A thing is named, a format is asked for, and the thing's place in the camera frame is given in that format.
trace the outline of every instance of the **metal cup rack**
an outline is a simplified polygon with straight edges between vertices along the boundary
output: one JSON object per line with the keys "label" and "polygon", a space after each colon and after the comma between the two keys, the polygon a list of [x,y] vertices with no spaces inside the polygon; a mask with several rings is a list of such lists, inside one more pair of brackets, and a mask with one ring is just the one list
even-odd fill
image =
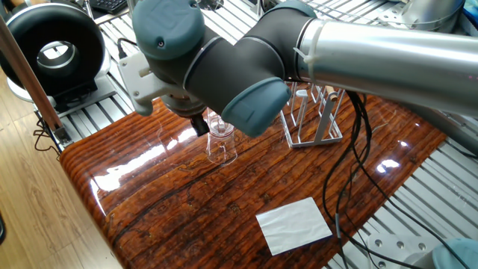
{"label": "metal cup rack", "polygon": [[[298,88],[299,84],[297,82],[288,82],[288,85],[291,88],[292,95],[286,107],[282,109],[280,117],[289,146],[291,148],[316,146],[342,140],[343,136],[335,119],[344,98],[345,90],[315,84],[310,84],[309,89],[301,90]],[[309,95],[312,100],[311,104],[309,104]],[[300,101],[300,107],[297,116],[295,116],[297,101]],[[317,109],[318,117],[312,122],[316,123],[318,121],[318,125],[314,139],[303,141],[301,140],[301,132],[304,124],[311,124],[311,122],[304,120],[308,109]],[[288,124],[286,117],[291,117],[292,124]]]}

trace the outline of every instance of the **round black device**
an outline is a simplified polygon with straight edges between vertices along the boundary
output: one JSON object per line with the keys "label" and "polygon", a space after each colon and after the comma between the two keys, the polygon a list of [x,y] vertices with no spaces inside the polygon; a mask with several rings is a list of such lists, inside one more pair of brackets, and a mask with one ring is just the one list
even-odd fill
{"label": "round black device", "polygon": [[[96,90],[105,41],[82,9],[58,0],[38,4],[14,14],[7,25],[46,95],[65,103]],[[58,47],[63,47],[60,56],[49,58],[46,50]],[[8,78],[22,85],[1,52],[0,65]]]}

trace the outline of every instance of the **wooden floor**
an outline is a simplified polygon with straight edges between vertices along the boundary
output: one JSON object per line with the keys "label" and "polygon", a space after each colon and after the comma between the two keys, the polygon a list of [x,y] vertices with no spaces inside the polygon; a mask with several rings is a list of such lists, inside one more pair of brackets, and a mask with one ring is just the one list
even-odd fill
{"label": "wooden floor", "polygon": [[[0,70],[0,268],[121,268],[53,151],[34,149],[37,118]],[[52,142],[42,138],[40,146]]]}

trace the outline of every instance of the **black keyboard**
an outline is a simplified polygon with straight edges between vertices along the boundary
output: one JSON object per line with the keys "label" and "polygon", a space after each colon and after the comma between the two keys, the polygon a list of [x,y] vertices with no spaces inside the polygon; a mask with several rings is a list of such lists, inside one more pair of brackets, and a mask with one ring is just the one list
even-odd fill
{"label": "black keyboard", "polygon": [[92,9],[112,14],[120,12],[127,5],[126,0],[90,0]]}

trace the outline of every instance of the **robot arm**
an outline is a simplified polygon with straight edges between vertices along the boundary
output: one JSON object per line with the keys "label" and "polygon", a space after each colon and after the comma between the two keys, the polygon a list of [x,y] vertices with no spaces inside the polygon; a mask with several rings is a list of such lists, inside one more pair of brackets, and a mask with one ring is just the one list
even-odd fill
{"label": "robot arm", "polygon": [[[289,100],[284,80],[478,116],[474,38],[321,21],[299,1],[269,10],[235,46],[205,27],[194,0],[140,1],[133,26],[157,78],[249,136]],[[306,63],[297,50],[314,57]]]}

